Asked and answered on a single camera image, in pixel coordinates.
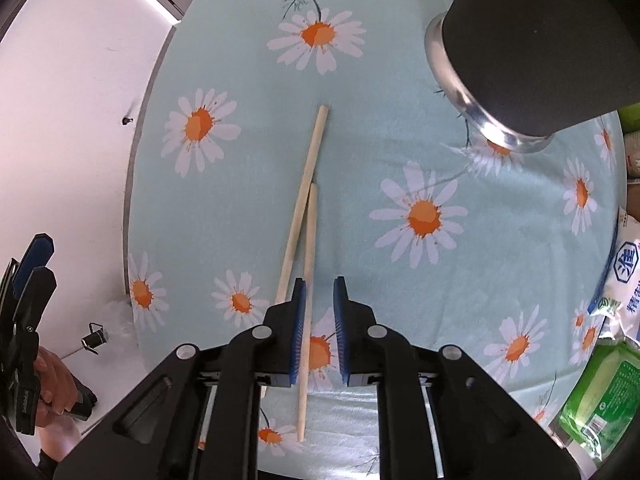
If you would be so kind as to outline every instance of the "wooden stick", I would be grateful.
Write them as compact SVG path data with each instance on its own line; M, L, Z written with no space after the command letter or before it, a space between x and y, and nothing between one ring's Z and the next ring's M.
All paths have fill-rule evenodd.
M298 442L305 439L306 394L309 380L309 347L311 345L311 312L314 296L314 261L316 257L316 226L318 225L318 186L309 188L306 207L305 266L303 277L306 283L305 321L300 350L300 372L298 374Z
M300 237L302 219L305 215L306 200L309 196L311 179L313 178L314 170L316 169L316 162L318 161L318 153L320 151L320 142L322 141L322 134L324 134L324 125L326 124L326 117L328 113L329 107L327 105L321 105L318 109L316 126L314 127L313 134L311 135L311 144L309 145L309 151L306 154L305 169L302 172L302 179L300 180L298 198L296 199L296 206L293 209L293 218L289 229L287 246L284 251L282 271L280 272L280 281L278 282L275 304L284 303L286 301L289 280L291 278L291 269L293 267L293 259L296 256L296 246L298 245L298 238Z

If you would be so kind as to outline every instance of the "light blue tablecloth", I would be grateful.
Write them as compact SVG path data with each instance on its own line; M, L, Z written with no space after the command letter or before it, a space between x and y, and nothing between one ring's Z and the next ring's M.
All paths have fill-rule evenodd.
M195 0L166 55L129 230L149 368L183 342L221 345L260 322L316 112L331 107L316 169L307 440L294 439L296 389L271 389L261 469L308 479L377 471L375 392L343 390L337 370L338 275L413 344L460 345L542 424L593 348L601 320L584 314L625 192L617 116L526 156L468 132L424 54L427 24L449 3Z

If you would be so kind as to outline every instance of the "green object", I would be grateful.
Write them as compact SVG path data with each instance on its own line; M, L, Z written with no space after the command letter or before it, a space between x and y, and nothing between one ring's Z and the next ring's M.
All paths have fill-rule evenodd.
M630 134L640 130L640 103L620 108L618 115L622 125L622 133Z
M640 359L625 344L597 346L559 417L560 426L600 462L640 404Z

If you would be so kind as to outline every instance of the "daisy flower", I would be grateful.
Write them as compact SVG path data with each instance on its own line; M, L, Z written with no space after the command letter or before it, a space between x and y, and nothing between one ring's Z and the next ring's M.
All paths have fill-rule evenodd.
M574 310L575 316L571 323L571 329L574 336L577 336L581 331L584 325L584 320L588 316L589 304L582 300L580 302L580 306Z
M338 369L338 346L334 310L329 308L311 329L309 344L309 384L316 390L332 390L329 370Z
M515 153L491 142L484 135L474 133L471 146L457 150L471 159L469 171L478 176L484 170L484 176L488 176L494 170L498 176L502 168L513 168L522 171L524 157L521 153Z
M600 158L604 160L604 163L607 165L609 170L613 170L616 165L616 152L613 148L613 143L611 142L611 134L604 125L604 119L602 117L598 117L596 122L600 131L597 134L594 134L593 139L596 141L598 146L602 147L602 150L600 151Z
M251 288L251 281L251 275L248 272L242 272L240 282L236 282L236 277L230 270L226 272L226 283L215 279L216 285L222 290L222 293L212 293L212 296L219 300L216 308L226 310L225 320L233 317L236 328L240 328L242 322L247 328L260 324L264 311L269 306L267 300L254 298L260 287Z
M524 313L520 313L520 322L516 327L512 317L508 317L500 324L500 334L504 338L504 343L491 343L484 348L484 355L497 356L487 367L487 373L498 384L507 377L513 379L518 372L518 367L529 366L529 355L540 348L540 341L545 335L540 329L546 325L546 319L540 320L536 325L536 318L540 312L540 306L536 305L533 314L524 326Z
M258 430L258 451L269 448L273 456L284 456L285 450L294 453L302 453L303 446L298 442L295 426L282 426L277 430L272 430L276 426L276 421L272 418L271 424Z
M377 209L372 211L372 220L402 220L402 224L382 235L375 243L376 248L396 244L391 253L391 261L396 262L411 245L409 266L415 269L422 258L422 250L427 248L429 261L438 263L438 246L455 249L456 242L451 234L462 234L460 224L452 222L453 216L466 216L467 211L460 206L446 206L458 188L453 179L435 196L436 174L431 171L428 186L424 185L424 174L419 164L408 162L404 168L404 177L408 192L393 180L386 178L380 183L380 189L393 200L400 209Z
M178 99L182 113L171 112L169 121L164 125L169 130L164 136L164 148L161 156L165 157L182 148L175 161L175 171L185 176L189 171L191 153L195 153L198 171L204 171L204 157L209 162L223 158L224 152L213 139L236 140L240 135L240 126L221 123L220 121L236 109L235 101L226 100L226 92L216 95L211 89L204 95L202 89L196 90L193 107L186 97Z
M578 230L585 231L591 226L591 213L596 211L598 204L591 194L593 193L593 182L589 171L584 169L584 164L577 158L574 163L567 159L567 167L564 168L564 186L566 191L562 197L566 200L564 214L571 214L574 209L574 221L571 224L571 231L577 235Z
M551 420L556 416L559 405L558 400L551 400L548 396L542 396L531 412L531 418L546 429Z
M574 340L573 348L575 354L569 359L569 364L577 365L589 360L599 331L600 323L598 319L590 320L590 322L583 325L583 330L578 334L578 339Z
M162 279L160 272L152 272L149 275L149 256L142 254L140 270L138 270L133 256L129 254L129 293L133 306L133 322L143 330L145 324L149 325L151 332L156 331L156 322L164 325L160 312L169 310L169 305L161 300L166 296L164 288L154 288L154 285Z
M278 28L287 35L267 43L270 50L286 48L278 58L278 63L290 65L297 60L296 68L304 70L312 54L316 53L316 68L321 74L333 72L336 62L332 51L337 50L353 57L361 57L362 51L356 46L364 44L358 35L366 32L360 28L362 22L347 22L352 15L345 10L329 19L329 9L318 13L310 10L306 18L299 14L291 17L292 23L281 23Z

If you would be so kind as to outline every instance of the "hexagonal logo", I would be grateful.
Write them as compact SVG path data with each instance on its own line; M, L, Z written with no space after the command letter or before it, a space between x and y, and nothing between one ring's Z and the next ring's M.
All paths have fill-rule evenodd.
M632 242L625 242L616 253L613 270L621 283L628 283L638 264L638 248Z

